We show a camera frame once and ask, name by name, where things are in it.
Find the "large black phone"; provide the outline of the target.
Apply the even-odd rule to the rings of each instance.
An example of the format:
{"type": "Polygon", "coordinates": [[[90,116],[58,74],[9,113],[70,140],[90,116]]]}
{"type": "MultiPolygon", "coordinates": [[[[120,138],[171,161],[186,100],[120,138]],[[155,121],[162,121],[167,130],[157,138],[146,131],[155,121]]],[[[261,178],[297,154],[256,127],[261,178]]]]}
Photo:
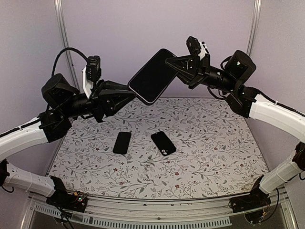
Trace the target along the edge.
{"type": "Polygon", "coordinates": [[[112,152],[120,155],[127,154],[131,136],[130,132],[119,132],[112,152]]]}

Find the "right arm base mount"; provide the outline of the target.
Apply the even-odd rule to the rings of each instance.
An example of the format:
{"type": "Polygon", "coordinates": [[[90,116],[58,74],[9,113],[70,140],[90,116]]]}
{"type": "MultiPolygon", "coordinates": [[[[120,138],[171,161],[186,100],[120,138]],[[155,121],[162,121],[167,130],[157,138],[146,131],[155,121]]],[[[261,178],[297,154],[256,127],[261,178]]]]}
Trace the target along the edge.
{"type": "Polygon", "coordinates": [[[262,178],[263,175],[256,180],[248,195],[234,197],[229,200],[228,207],[233,210],[233,213],[264,207],[271,204],[269,194],[264,193],[259,188],[262,178]]]}

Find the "small black phone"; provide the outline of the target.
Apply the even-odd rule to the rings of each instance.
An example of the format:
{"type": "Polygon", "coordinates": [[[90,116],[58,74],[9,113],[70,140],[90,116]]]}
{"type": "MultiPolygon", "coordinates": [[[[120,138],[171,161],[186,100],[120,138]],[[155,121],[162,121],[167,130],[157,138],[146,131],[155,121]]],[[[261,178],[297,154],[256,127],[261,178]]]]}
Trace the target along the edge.
{"type": "Polygon", "coordinates": [[[176,77],[177,71],[166,64],[167,58],[174,57],[171,51],[160,49],[128,82],[144,104],[154,104],[176,77]]]}

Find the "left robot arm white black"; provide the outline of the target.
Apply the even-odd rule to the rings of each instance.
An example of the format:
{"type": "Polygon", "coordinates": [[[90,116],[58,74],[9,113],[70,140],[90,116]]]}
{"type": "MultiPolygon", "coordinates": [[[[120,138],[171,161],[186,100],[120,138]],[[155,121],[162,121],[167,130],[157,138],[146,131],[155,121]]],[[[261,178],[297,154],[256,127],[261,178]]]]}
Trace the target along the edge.
{"type": "Polygon", "coordinates": [[[42,177],[9,163],[7,158],[32,146],[52,143],[63,138],[71,128],[70,119],[115,115],[135,98],[126,85],[99,80],[90,95],[80,93],[62,74],[52,76],[41,89],[47,102],[46,111],[29,122],[0,135],[0,184],[52,197],[60,207],[67,207],[71,197],[61,179],[42,177]]]}

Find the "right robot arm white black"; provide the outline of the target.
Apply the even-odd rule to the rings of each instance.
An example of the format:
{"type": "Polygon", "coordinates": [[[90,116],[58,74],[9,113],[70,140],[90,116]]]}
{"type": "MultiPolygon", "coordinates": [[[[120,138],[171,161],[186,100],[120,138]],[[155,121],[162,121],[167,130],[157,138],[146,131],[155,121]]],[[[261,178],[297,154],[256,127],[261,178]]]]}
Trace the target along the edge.
{"type": "Polygon", "coordinates": [[[190,89],[200,84],[208,90],[217,89],[231,110],[244,117],[262,121],[281,129],[299,140],[293,153],[272,171],[255,182],[246,198],[250,208],[264,202],[265,195],[305,170],[305,115],[271,99],[260,90],[245,86],[256,70],[256,65],[243,51],[237,50],[221,63],[221,68],[210,65],[210,55],[201,57],[198,51],[191,55],[166,59],[166,64],[178,72],[179,79],[190,89]]]}

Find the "black case with camera holes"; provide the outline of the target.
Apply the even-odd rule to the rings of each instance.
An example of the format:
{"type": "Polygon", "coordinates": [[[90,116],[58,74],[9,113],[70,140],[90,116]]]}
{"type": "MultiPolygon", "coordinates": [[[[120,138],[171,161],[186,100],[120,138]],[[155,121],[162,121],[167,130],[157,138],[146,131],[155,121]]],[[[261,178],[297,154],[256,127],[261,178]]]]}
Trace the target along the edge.
{"type": "Polygon", "coordinates": [[[176,152],[176,146],[165,134],[160,131],[151,135],[151,139],[163,156],[168,156],[176,152]]]}

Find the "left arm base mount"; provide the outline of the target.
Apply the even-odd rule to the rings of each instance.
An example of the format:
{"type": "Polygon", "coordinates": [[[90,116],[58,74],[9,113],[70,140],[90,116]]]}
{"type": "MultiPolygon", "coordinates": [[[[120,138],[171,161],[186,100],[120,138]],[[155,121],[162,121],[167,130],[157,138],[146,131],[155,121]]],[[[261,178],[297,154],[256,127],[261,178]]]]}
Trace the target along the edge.
{"type": "Polygon", "coordinates": [[[80,191],[68,191],[60,178],[54,176],[50,178],[54,182],[55,192],[46,198],[46,203],[58,208],[84,213],[88,202],[87,194],[80,191]]]}

